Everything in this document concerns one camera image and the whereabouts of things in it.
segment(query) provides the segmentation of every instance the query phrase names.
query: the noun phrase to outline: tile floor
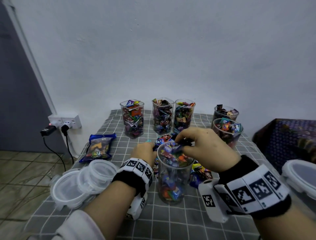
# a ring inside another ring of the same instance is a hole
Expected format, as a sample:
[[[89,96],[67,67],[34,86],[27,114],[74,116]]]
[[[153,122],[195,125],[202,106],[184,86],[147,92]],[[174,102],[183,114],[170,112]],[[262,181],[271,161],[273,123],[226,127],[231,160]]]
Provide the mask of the tile floor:
[[[62,158],[69,170],[71,159]],[[51,178],[63,172],[62,162],[53,153],[0,151],[1,239],[19,239],[16,234],[49,196]]]

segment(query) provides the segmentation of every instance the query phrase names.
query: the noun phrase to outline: white sleeve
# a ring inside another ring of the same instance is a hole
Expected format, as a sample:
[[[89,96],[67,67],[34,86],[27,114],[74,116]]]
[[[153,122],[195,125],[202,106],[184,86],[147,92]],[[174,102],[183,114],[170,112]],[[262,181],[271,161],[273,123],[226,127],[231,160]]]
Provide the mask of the white sleeve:
[[[105,240],[92,218],[81,210],[76,210],[56,230],[52,240]]]

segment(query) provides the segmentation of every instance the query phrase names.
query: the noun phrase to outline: wall socket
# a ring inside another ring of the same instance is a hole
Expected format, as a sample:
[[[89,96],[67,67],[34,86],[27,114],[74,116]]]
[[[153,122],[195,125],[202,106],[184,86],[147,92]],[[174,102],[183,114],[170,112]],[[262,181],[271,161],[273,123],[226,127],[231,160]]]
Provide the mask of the wall socket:
[[[48,120],[50,121],[52,125],[56,126],[57,128],[61,128],[64,122],[70,122],[71,128],[73,129],[78,129],[82,127],[79,116],[76,114],[66,115],[66,116],[59,116],[59,115],[52,114],[48,116]]]

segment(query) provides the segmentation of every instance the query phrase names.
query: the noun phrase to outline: power cord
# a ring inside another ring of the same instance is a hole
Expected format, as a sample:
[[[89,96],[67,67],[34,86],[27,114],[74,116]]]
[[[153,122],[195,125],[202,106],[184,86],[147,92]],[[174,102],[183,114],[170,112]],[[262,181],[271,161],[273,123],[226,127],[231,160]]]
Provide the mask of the power cord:
[[[47,144],[46,144],[46,142],[45,142],[45,137],[44,137],[44,136],[43,136],[43,141],[44,141],[45,146],[46,146],[51,152],[55,153],[55,154],[60,158],[60,160],[62,161],[62,163],[63,163],[63,165],[64,165],[64,170],[66,171],[66,166],[65,166],[65,163],[64,163],[63,159],[61,158],[61,156],[59,156],[58,153],[54,152],[53,150],[51,150],[51,149],[47,146]]]
[[[61,127],[61,132],[64,134],[64,136],[66,137],[66,144],[67,144],[67,150],[68,153],[71,156],[72,159],[72,164],[74,164],[74,157],[72,156],[70,149],[69,149],[69,144],[68,144],[68,133],[67,130],[70,128],[70,122],[64,122],[64,125]]]

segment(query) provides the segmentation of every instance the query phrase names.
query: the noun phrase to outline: person's right hand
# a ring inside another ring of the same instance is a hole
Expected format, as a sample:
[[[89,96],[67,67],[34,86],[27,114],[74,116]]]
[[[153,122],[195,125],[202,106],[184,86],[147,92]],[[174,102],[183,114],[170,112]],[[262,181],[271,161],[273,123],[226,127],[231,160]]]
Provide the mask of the person's right hand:
[[[203,167],[213,172],[226,171],[240,160],[240,155],[210,128],[184,129],[178,134],[175,142],[179,142],[183,138],[191,138],[195,141],[195,146],[185,146],[183,153],[196,159]]]

